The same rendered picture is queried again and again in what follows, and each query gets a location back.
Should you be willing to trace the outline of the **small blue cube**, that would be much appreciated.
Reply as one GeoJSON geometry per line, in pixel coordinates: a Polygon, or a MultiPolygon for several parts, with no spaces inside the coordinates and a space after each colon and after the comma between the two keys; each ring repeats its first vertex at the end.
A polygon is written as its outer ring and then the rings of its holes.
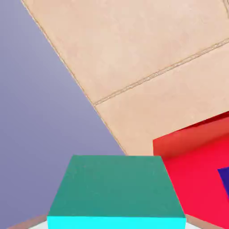
{"type": "Polygon", "coordinates": [[[229,198],[229,167],[218,169],[218,173],[229,198]]]}

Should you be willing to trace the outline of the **small cyan cube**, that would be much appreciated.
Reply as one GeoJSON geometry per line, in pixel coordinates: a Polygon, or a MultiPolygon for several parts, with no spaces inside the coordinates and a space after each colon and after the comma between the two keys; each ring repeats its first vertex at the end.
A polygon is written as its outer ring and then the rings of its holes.
{"type": "Polygon", "coordinates": [[[72,156],[48,229],[185,229],[160,156],[72,156]]]}

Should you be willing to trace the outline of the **large red box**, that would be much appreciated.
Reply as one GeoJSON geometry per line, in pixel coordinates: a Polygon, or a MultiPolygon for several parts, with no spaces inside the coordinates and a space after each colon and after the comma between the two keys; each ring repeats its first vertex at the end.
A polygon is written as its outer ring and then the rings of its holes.
{"type": "Polygon", "coordinates": [[[229,229],[218,169],[229,167],[229,111],[153,140],[185,214],[229,229]]]}

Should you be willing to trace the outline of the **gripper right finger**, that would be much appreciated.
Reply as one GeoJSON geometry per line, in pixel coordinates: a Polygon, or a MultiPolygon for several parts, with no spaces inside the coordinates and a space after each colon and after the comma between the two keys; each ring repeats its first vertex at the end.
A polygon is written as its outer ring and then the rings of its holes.
{"type": "Polygon", "coordinates": [[[191,216],[191,215],[188,215],[186,214],[186,220],[187,220],[187,223],[193,225],[193,226],[196,226],[200,229],[223,229],[222,227],[220,226],[217,226],[217,225],[214,225],[214,224],[211,224],[207,221],[204,221],[204,220],[201,220],[199,218],[196,218],[194,216],[191,216]]]}

